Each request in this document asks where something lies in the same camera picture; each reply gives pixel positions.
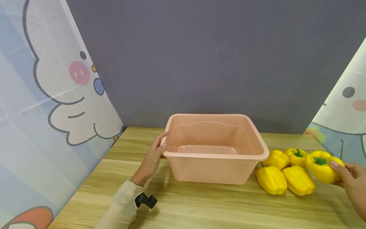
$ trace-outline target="wooden table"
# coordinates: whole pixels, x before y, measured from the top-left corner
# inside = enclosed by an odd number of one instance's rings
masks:
[[[49,228],[93,228],[162,131],[128,127]],[[324,150],[310,135],[261,135],[269,149]],[[158,204],[153,210],[142,205],[129,228],[366,228],[342,188],[315,182],[316,190],[306,197],[290,191],[269,195],[254,173],[240,186],[178,182],[167,159],[162,159],[146,184],[146,193],[153,194]]]

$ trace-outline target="black device on wrist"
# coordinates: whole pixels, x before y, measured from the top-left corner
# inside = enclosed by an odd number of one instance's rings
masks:
[[[145,204],[151,209],[153,209],[153,207],[156,205],[157,202],[158,200],[153,195],[147,197],[145,193],[141,193],[135,199],[137,207],[140,207],[141,204]]]

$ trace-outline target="pink cheek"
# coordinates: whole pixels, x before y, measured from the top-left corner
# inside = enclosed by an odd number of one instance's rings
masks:
[[[353,109],[357,111],[366,111],[366,99],[358,99],[352,103]]]
[[[71,79],[79,84],[87,84],[90,80],[88,68],[80,61],[73,61],[69,66],[69,74]]]

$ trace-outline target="gray backdrop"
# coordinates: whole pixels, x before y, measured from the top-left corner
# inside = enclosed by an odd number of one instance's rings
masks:
[[[366,35],[364,0],[68,0],[126,126],[241,113],[303,133]]]

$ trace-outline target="human hand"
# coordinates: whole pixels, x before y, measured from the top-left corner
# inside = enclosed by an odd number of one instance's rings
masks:
[[[169,132],[163,132],[157,136],[152,143],[151,147],[147,151],[144,159],[137,172],[132,176],[131,181],[143,187],[145,183],[156,173],[159,166],[159,161],[161,155],[165,152],[167,145],[165,143],[161,144],[163,137],[168,136]]]
[[[366,170],[354,163],[345,163],[345,168],[334,161],[329,165],[341,175],[334,185],[344,188],[356,213],[366,222]]]

